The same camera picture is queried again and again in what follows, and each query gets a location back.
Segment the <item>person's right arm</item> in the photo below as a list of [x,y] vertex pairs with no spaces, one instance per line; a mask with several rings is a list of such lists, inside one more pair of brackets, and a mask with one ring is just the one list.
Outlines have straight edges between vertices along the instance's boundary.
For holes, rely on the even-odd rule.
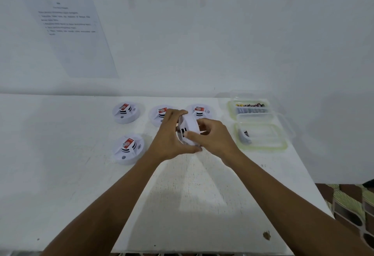
[[203,118],[198,123],[205,132],[186,132],[185,137],[201,144],[233,169],[295,255],[374,255],[352,231],[251,161],[220,121]]

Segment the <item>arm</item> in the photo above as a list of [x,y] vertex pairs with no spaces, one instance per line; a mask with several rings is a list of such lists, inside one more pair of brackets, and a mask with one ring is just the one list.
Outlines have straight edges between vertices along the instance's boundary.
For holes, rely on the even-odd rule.
[[225,125],[198,120],[202,135],[186,132],[230,167],[255,198],[279,235],[296,255],[373,256],[359,237],[311,203],[285,187],[243,154]]
[[185,110],[168,109],[159,131],[142,158],[112,187],[77,216],[46,247],[42,256],[109,255],[140,194],[158,165],[200,147],[183,145],[175,125]]

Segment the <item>white paper on wall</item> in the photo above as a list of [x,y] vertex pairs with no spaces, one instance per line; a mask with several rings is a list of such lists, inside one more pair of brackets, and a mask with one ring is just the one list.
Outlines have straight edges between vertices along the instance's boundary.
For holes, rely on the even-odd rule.
[[93,0],[24,0],[72,78],[118,78]]

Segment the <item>clear plastic container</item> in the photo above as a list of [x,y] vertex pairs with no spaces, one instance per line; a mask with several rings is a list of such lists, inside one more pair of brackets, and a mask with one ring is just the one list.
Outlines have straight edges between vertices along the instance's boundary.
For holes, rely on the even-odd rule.
[[238,114],[235,132],[236,144],[249,150],[285,150],[287,140],[295,137],[285,117],[276,112]]
[[238,91],[230,92],[231,100],[228,102],[228,110],[232,119],[236,120],[238,114],[268,113],[271,95],[262,91]]

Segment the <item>white wall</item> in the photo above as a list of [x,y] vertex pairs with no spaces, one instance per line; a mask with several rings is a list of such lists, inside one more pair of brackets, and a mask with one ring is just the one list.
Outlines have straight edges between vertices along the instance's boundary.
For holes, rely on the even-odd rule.
[[0,92],[212,97],[269,89],[316,182],[374,178],[373,0],[94,2],[120,79],[69,78],[23,1],[0,0]]

